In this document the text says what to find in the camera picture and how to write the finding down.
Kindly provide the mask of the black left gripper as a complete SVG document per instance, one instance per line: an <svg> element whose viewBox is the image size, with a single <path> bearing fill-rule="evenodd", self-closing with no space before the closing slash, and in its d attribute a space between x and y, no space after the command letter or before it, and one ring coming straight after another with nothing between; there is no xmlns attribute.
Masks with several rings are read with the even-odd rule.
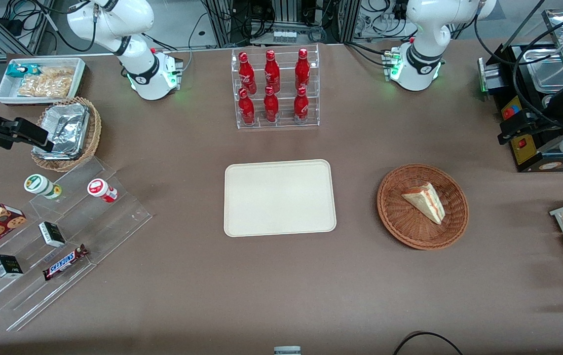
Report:
<svg viewBox="0 0 563 355"><path fill-rule="evenodd" d="M516 134L516 131L534 130L532 137L538 143L548 143L553 139L563 137L563 117L554 125L546 119L539 118L529 109L522 109L511 117L509 123L500 123L500 134L497 136L498 144L507 144Z"/></svg>

